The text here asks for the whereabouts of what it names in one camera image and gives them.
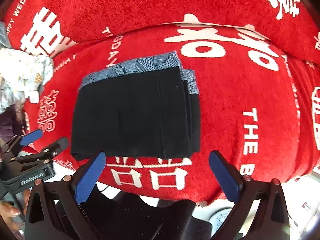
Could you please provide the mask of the person's left hand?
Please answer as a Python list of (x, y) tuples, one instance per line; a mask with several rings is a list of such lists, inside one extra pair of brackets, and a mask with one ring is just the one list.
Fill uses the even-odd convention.
[[(29, 197), (30, 197), (30, 190), (27, 189), (23, 193), (23, 200), (24, 200), (23, 214), (24, 215), (26, 215), (26, 212), (27, 212)], [(8, 202), (1, 201), (0, 212), (3, 220), (5, 221), (9, 229), (12, 232), (19, 232), (20, 226), (17, 223), (15, 223), (12, 219), (14, 217), (18, 217), (21, 214), (20, 210), (15, 208)]]

